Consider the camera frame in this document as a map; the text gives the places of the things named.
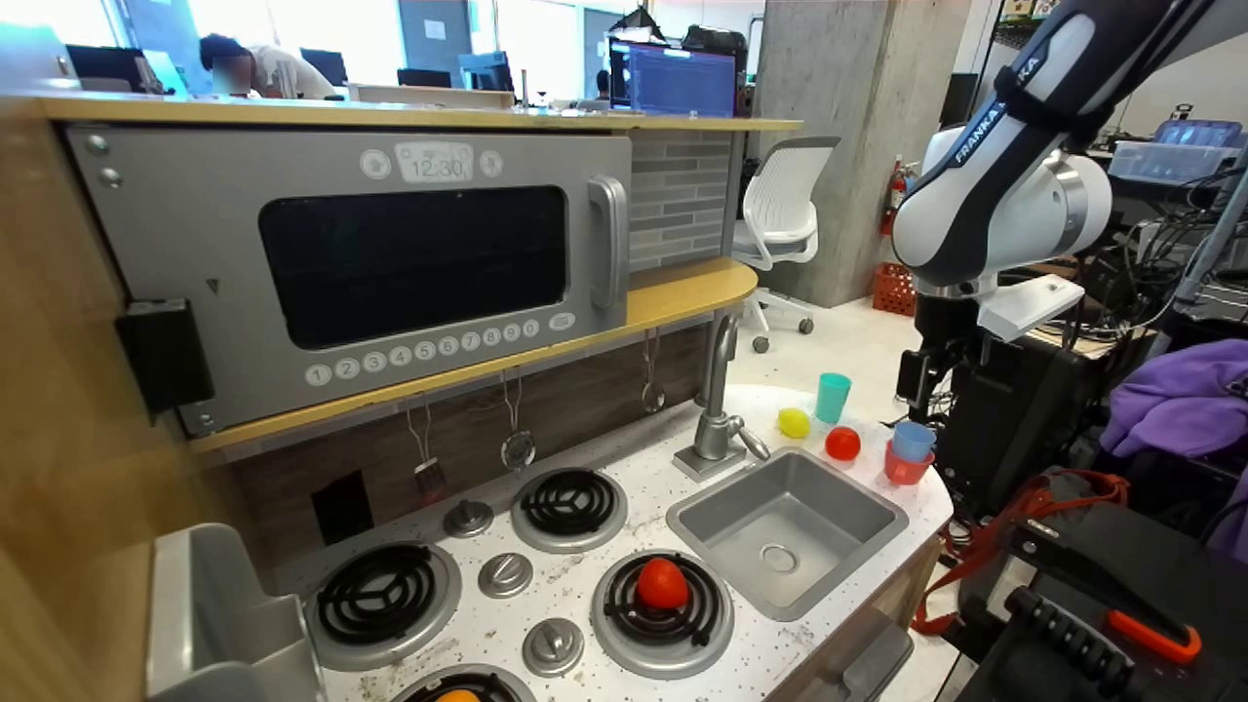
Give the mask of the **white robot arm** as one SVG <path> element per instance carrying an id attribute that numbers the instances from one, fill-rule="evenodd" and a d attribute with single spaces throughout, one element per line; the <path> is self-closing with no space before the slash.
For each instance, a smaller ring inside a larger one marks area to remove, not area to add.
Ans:
<path id="1" fill-rule="evenodd" d="M 1106 227 L 1111 183 L 1084 143 L 1218 4 L 1059 0 L 905 196 L 898 261 L 924 286 L 960 290 L 1088 248 Z"/>

